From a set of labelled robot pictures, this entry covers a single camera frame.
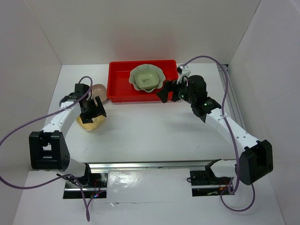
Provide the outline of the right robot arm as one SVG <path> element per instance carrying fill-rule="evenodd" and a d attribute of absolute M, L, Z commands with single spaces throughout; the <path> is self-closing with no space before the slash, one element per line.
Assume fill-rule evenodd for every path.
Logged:
<path fill-rule="evenodd" d="M 166 103 L 170 93 L 173 102 L 189 103 L 194 115 L 233 145 L 236 160 L 217 160 L 208 164 L 209 169 L 204 173 L 208 183 L 214 184 L 221 177 L 236 177 L 249 186 L 273 171 L 271 143 L 253 137 L 227 115 L 221 105 L 208 96 L 206 82 L 201 76 L 184 77 L 181 82 L 166 81 L 157 96 Z"/>

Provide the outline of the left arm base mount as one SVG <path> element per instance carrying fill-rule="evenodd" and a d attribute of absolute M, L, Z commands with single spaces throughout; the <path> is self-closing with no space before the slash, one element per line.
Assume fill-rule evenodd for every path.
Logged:
<path fill-rule="evenodd" d="M 65 179 L 65 181 L 63 199 L 81 199 L 79 184 L 74 179 Z M 107 197 L 108 172 L 91 173 L 90 179 L 84 182 L 82 191 L 85 198 L 104 199 Z"/>

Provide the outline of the green square plate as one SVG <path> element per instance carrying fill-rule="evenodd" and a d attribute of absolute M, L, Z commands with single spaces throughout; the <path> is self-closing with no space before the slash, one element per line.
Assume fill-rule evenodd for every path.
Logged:
<path fill-rule="evenodd" d="M 140 89 L 152 89 L 158 86 L 160 80 L 154 70 L 141 70 L 134 75 L 135 83 Z"/>

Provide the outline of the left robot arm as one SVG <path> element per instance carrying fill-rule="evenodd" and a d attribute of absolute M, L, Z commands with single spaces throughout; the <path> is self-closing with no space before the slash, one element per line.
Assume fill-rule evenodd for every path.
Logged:
<path fill-rule="evenodd" d="M 71 158 L 65 137 L 74 121 L 92 128 L 98 126 L 106 112 L 99 96 L 91 97 L 91 87 L 75 84 L 74 92 L 66 95 L 58 113 L 48 125 L 29 136 L 30 162 L 34 170 L 53 170 L 70 173 L 76 182 L 87 187 L 92 183 L 90 166 Z"/>

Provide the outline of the yellow square plate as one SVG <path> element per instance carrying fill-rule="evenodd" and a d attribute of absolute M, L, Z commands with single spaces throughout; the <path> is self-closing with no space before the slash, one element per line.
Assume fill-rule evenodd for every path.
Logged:
<path fill-rule="evenodd" d="M 83 129 L 85 129 L 85 130 L 87 130 L 87 131 L 92 131 L 92 130 L 98 128 L 98 127 L 100 126 L 100 124 L 104 122 L 104 120 L 105 120 L 105 116 L 100 115 L 100 116 L 98 116 L 98 117 L 93 118 L 91 123 L 85 123 L 85 124 L 84 124 L 84 123 L 82 122 L 80 116 L 78 116 L 78 117 L 76 118 L 77 123 L 78 123 Z"/>

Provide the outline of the large green scalloped bowl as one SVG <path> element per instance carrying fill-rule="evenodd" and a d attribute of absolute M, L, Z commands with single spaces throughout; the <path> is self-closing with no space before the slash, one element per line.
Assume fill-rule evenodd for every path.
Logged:
<path fill-rule="evenodd" d="M 141 70 L 154 70 L 154 71 L 157 73 L 157 75 L 158 75 L 158 77 L 159 77 L 159 80 L 160 80 L 158 86 L 155 87 L 155 88 L 152 88 L 152 89 L 148 89 L 148 90 L 140 89 L 140 88 L 136 85 L 136 83 L 135 83 L 134 75 L 135 75 L 138 71 L 141 71 Z M 164 72 L 163 72 L 163 70 L 162 70 L 161 68 L 159 68 L 159 67 L 157 67 L 157 66 L 154 66 L 154 65 L 152 65 L 152 64 L 142 64 L 142 65 L 139 65 L 139 66 L 135 67 L 133 70 L 130 71 L 130 74 L 129 74 L 129 80 L 128 80 L 128 81 L 129 81 L 129 83 L 130 83 L 131 85 L 133 85 L 133 87 L 134 87 L 135 90 L 137 90 L 137 91 L 145 91 L 145 92 L 147 92 L 147 93 L 151 93 L 151 92 L 153 92 L 155 89 L 160 89 L 160 88 L 162 88 L 163 83 L 164 83 L 165 80 L 166 80 L 166 76 L 165 76 L 165 74 L 164 74 Z"/>

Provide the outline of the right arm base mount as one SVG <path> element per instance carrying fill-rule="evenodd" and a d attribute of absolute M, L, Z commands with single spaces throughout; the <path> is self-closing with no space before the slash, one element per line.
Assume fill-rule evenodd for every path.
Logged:
<path fill-rule="evenodd" d="M 192 196 L 217 196 L 222 192 L 229 195 L 228 186 L 231 178 L 215 177 L 208 171 L 190 171 L 190 176 L 186 179 L 191 184 Z"/>

